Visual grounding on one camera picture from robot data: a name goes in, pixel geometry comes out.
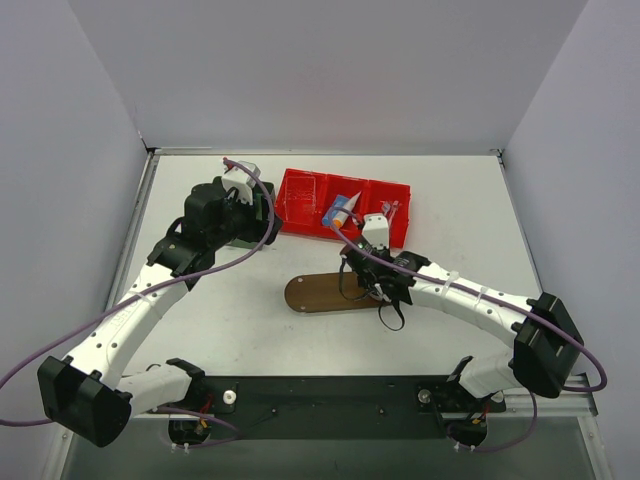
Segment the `green plastic bin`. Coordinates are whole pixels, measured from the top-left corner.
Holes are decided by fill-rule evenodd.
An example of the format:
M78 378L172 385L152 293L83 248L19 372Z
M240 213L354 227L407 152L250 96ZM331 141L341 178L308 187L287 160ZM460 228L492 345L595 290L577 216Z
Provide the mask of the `green plastic bin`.
M231 242L233 246L253 248L264 237L270 225L270 204L274 202L274 184L266 182L267 195L259 186L254 186L253 204L240 205L240 219L243 221L239 235Z

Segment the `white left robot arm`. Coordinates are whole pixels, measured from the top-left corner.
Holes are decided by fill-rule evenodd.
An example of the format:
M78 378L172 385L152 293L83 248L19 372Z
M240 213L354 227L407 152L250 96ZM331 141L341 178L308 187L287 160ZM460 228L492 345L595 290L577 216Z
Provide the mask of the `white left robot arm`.
M215 254L239 240L274 242L282 221L274 185L229 173L194 186L184 213L169 226L121 301L63 359L47 357L37 370L45 415L97 447L112 443L129 419L164 404L193 411L204 402L202 369L178 358L155 371L125 377L125 367L166 312L209 270Z

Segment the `white toothbrush right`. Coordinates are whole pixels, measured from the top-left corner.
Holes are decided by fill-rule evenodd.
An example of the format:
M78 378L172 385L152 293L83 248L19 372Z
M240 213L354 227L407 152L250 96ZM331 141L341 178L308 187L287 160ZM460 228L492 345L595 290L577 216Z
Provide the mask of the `white toothbrush right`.
M397 211L399 210L399 202L398 201L394 201L391 204L390 210L389 210L389 219L393 220L393 218L395 217Z

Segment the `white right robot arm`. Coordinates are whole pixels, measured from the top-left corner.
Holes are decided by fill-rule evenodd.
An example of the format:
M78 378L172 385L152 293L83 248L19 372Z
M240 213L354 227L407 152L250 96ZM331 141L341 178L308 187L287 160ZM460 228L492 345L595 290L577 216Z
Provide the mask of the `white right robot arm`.
M438 310L492 335L508 348L486 358L462 361L453 381L481 399L523 387L556 398L584 343L560 298L509 295L464 279L429 259L403 251L392 256L364 238L341 251L358 285L399 309L402 303Z

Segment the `clear acrylic toothbrush holder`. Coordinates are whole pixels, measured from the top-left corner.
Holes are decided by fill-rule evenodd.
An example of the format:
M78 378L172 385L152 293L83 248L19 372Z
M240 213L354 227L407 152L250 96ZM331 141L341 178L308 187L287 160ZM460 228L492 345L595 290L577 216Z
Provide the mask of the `clear acrylic toothbrush holder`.
M280 190L282 219L290 225L311 225L314 220L318 179L310 172L287 170Z

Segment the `oval wooden tray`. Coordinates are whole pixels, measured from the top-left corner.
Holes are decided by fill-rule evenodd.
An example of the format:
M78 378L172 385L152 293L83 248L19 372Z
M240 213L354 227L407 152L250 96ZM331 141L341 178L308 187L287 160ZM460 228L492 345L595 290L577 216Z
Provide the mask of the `oval wooden tray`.
M355 273L347 272L300 275L291 279L284 289L288 307L298 313L320 314L373 309L383 302L365 296Z

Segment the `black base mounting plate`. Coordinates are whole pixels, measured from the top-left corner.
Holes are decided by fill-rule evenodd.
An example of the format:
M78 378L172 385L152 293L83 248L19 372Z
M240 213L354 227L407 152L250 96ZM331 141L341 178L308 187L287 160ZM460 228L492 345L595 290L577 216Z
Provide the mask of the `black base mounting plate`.
M447 418L503 413L504 401L476 399L445 375L207 376L177 407L213 421L172 415L178 445L246 440L426 440Z

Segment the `blue white toothpaste tube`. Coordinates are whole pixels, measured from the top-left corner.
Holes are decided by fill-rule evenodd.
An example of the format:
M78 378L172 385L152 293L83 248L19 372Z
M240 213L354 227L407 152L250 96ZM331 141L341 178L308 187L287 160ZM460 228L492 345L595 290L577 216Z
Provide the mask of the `blue white toothpaste tube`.
M341 229L354 212L360 196L360 192L350 197L337 195L323 215L321 225L324 227L335 226Z

